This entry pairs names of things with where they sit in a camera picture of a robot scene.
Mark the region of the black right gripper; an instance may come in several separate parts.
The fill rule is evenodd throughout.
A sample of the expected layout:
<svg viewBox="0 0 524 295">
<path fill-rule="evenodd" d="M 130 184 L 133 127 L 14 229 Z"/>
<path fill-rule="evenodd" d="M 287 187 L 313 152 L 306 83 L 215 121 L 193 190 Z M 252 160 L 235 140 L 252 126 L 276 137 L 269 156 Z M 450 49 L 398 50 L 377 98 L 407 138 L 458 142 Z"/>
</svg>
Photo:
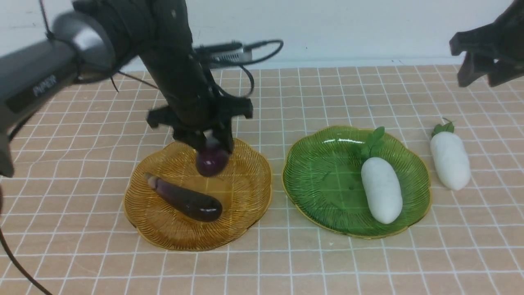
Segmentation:
<svg viewBox="0 0 524 295">
<path fill-rule="evenodd" d="M 465 52 L 457 73 L 458 86 L 465 88 L 487 76 L 490 87 L 524 75 L 524 2 L 514 0 L 493 22 L 465 32 L 449 41 L 451 55 Z"/>
</svg>

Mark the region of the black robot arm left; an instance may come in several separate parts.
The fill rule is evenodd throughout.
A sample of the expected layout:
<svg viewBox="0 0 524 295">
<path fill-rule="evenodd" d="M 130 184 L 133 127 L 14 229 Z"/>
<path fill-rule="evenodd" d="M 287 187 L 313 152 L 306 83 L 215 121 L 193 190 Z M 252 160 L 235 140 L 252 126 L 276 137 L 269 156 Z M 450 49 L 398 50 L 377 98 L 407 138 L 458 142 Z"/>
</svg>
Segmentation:
<svg viewBox="0 0 524 295">
<path fill-rule="evenodd" d="M 10 143 L 55 94 L 75 84 L 112 78 L 139 57 L 167 101 L 151 109 L 152 128 L 202 153 L 205 132 L 233 151 L 231 119 L 253 117 L 247 97 L 223 93 L 193 49 L 183 0 L 77 0 L 58 15 L 47 39 L 1 58 L 1 175 L 12 177 Z"/>
</svg>

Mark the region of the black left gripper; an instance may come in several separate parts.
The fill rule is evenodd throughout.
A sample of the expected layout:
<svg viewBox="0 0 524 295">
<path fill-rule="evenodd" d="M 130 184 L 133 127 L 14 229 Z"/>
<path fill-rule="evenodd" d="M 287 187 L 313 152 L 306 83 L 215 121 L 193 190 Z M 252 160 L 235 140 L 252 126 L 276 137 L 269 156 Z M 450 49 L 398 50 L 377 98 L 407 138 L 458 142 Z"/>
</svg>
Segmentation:
<svg viewBox="0 0 524 295">
<path fill-rule="evenodd" d="M 167 125 L 189 132 L 217 128 L 217 141 L 222 150 L 232 154 L 234 116 L 253 117 L 254 107 L 248 96 L 229 95 L 212 77 L 211 68 L 194 49 L 155 47 L 140 58 L 168 103 Z M 180 142 L 197 153 L 207 149 L 204 133 L 184 133 Z"/>
</svg>

